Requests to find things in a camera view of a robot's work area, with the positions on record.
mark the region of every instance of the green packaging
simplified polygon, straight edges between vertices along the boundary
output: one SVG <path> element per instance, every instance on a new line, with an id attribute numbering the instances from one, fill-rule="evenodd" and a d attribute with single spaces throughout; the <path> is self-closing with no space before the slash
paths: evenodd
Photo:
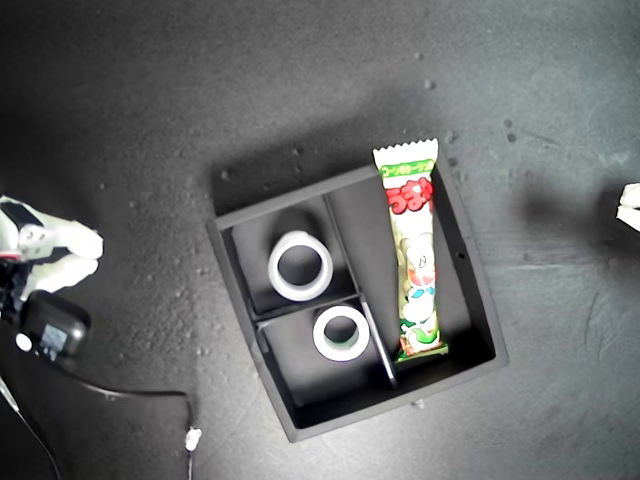
<path id="1" fill-rule="evenodd" d="M 396 361 L 445 354 L 435 308 L 431 172 L 438 141 L 424 140 L 373 151 L 389 202 L 398 257 L 400 352 Z"/>

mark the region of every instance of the black table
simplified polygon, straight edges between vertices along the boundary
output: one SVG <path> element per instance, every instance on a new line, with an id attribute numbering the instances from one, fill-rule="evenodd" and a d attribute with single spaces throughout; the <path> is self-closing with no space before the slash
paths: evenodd
<path id="1" fill-rule="evenodd" d="M 0 186 L 106 240 L 65 292 L 94 318 L 79 372 L 197 392 L 199 479 L 640 475 L 640 4 L 5 2 Z M 443 140 L 511 364 L 290 445 L 205 222 Z M 2 369 L 65 478 L 185 478 L 183 406 L 109 401 L 3 338 Z M 49 479 L 0 403 L 3 479 Z"/>

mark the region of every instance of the black box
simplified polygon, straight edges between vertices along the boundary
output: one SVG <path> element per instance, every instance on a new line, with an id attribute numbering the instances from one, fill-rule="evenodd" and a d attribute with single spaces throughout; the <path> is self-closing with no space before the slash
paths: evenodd
<path id="1" fill-rule="evenodd" d="M 478 249 L 446 161 L 434 186 L 436 307 L 447 355 L 394 364 L 399 349 L 397 260 L 381 178 L 373 164 L 218 217 L 210 228 L 249 351 L 290 441 L 357 422 L 508 363 Z M 327 247 L 334 276 L 306 303 L 270 286 L 271 249 L 302 229 Z M 319 311 L 370 307 L 372 340 L 350 362 L 321 356 L 312 339 Z"/>

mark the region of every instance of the black cable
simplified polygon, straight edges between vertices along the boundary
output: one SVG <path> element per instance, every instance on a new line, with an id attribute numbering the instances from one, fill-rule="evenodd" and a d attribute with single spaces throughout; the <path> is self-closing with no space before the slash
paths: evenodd
<path id="1" fill-rule="evenodd" d="M 93 382 L 90 382 L 88 380 L 85 380 L 84 378 L 79 377 L 78 375 L 69 372 L 68 370 L 65 370 L 64 368 L 62 368 L 60 365 L 55 364 L 53 362 L 48 362 L 45 361 L 45 363 L 47 363 L 49 365 L 49 367 L 51 367 L 55 372 L 57 372 L 58 374 L 60 374 L 63 377 L 68 378 L 69 380 L 73 380 L 74 382 L 78 383 L 80 386 L 86 388 L 87 390 L 90 390 L 92 392 L 96 392 L 96 393 L 100 393 L 102 395 L 107 395 L 110 397 L 115 397 L 115 398 L 167 398 L 167 397 L 175 397 L 175 398 L 181 398 L 184 399 L 185 401 L 185 405 L 187 407 L 187 431 L 189 431 L 192 427 L 193 427 L 193 404 L 191 402 L 191 397 L 189 396 L 189 394 L 187 392 L 184 392 L 182 390 L 157 390 L 157 391 L 145 391 L 145 390 L 116 390 L 113 388 L 109 388 L 109 387 L 104 387 L 98 384 L 95 384 Z M 44 439 L 44 437 L 41 437 L 40 435 L 38 435 L 35 431 L 35 429 L 31 426 L 31 424 L 27 421 L 27 419 L 22 415 L 22 413 L 20 411 L 15 411 L 15 413 L 18 415 L 18 417 L 20 418 L 20 420 L 22 420 L 22 423 L 25 425 L 25 427 L 27 428 L 27 430 L 29 431 L 29 433 L 31 433 L 31 435 L 33 436 L 33 438 L 35 438 L 35 440 L 38 442 L 38 444 L 40 445 L 40 447 L 42 448 L 42 450 L 44 450 L 45 454 L 47 455 L 47 458 L 49 459 L 49 463 L 51 465 L 51 470 L 53 471 L 53 474 L 55 476 L 55 480 L 62 480 L 62 476 L 60 475 L 60 470 L 58 468 L 58 465 L 56 463 L 56 459 L 55 459 L 55 455 L 53 454 L 53 451 L 51 449 L 51 447 L 49 446 L 48 442 Z M 187 456 L 187 478 L 188 480 L 193 480 L 193 452 L 192 451 L 188 451 L 188 456 Z"/>
<path id="2" fill-rule="evenodd" d="M 193 428 L 193 404 L 191 402 L 191 397 L 187 392 L 182 390 L 116 390 L 114 388 L 105 387 L 102 385 L 98 385 L 96 383 L 85 380 L 82 377 L 79 377 L 75 373 L 72 373 L 60 365 L 53 362 L 45 362 L 47 363 L 54 371 L 62 375 L 63 377 L 68 378 L 69 380 L 73 380 L 82 387 L 86 388 L 89 391 L 100 393 L 102 395 L 107 395 L 115 398 L 167 398 L 167 397 L 175 397 L 181 398 L 185 401 L 185 405 L 187 407 L 187 425 L 186 430 L 189 431 Z M 193 451 L 187 451 L 187 479 L 193 480 Z"/>
<path id="3" fill-rule="evenodd" d="M 22 420 L 22 423 L 24 424 L 24 426 L 27 427 L 27 430 L 29 431 L 31 436 L 36 439 L 36 442 L 38 442 L 42 450 L 44 450 L 44 453 L 47 455 L 47 458 L 49 459 L 49 465 L 51 466 L 51 470 L 53 470 L 53 476 L 56 478 L 56 480 L 62 480 L 62 476 L 60 475 L 60 470 L 58 469 L 58 464 L 56 462 L 56 457 L 53 455 L 53 452 L 51 451 L 51 448 L 49 447 L 46 440 L 40 438 L 40 435 L 38 435 L 35 432 L 33 427 L 31 427 L 31 425 L 29 424 L 27 419 L 24 418 L 22 413 L 16 412 L 16 415 L 18 415 L 20 420 Z"/>

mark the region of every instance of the roll of tape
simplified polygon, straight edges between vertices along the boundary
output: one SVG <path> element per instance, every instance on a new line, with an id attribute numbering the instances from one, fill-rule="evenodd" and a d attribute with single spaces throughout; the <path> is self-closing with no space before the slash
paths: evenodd
<path id="1" fill-rule="evenodd" d="M 282 278 L 282 274 L 278 269 L 278 263 L 284 253 L 293 247 L 309 247 L 315 250 L 322 262 L 318 276 L 306 285 L 294 285 L 287 282 Z M 306 302 L 321 295 L 331 283 L 333 261 L 327 247 L 320 243 L 317 238 L 307 232 L 295 230 L 284 234 L 278 241 L 269 257 L 268 269 L 269 281 L 276 292 L 293 302 Z"/>
<path id="2" fill-rule="evenodd" d="M 347 317 L 356 324 L 356 331 L 347 341 L 338 343 L 327 338 L 325 329 L 327 324 L 337 317 Z M 348 362 L 358 358 L 367 348 L 371 332 L 367 319 L 353 307 L 338 305 L 320 314 L 313 326 L 313 343 L 318 352 L 329 360 Z"/>

